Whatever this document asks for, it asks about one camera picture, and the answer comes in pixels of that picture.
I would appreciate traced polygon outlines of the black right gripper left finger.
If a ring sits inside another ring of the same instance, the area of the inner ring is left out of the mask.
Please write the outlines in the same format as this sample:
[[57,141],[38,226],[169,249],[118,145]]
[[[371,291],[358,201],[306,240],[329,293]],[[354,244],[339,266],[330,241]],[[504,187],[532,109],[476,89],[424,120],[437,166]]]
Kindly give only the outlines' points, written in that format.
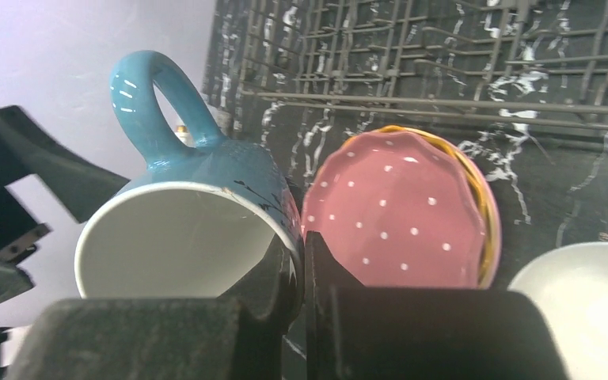
[[10,379],[278,379],[298,301],[290,251],[218,298],[67,299],[32,325]]

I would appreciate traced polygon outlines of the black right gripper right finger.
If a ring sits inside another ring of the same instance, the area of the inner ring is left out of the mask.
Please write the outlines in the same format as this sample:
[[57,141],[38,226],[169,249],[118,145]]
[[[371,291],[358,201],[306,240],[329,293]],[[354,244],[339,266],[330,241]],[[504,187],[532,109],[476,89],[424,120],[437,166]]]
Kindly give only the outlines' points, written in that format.
[[545,318],[513,291],[367,287],[306,235],[310,379],[564,379]]

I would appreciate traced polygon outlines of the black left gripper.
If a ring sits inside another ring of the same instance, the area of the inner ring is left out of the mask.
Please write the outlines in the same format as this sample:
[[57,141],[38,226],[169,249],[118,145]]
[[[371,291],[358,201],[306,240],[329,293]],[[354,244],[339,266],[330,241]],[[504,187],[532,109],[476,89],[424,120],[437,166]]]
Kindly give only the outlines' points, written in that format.
[[0,304],[34,288],[19,263],[50,233],[9,192],[37,175],[77,222],[85,222],[128,179],[85,160],[48,135],[16,105],[0,108]]

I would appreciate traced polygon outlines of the blue ceramic mug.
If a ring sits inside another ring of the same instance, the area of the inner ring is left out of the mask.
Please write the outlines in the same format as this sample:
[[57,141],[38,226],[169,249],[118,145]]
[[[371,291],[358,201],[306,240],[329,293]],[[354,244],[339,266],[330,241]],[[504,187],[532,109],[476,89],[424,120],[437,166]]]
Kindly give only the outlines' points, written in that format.
[[85,224],[74,254],[80,295],[217,297],[278,238],[302,296],[300,214],[269,152],[225,136],[183,70],[160,52],[124,56],[109,88],[147,167]]

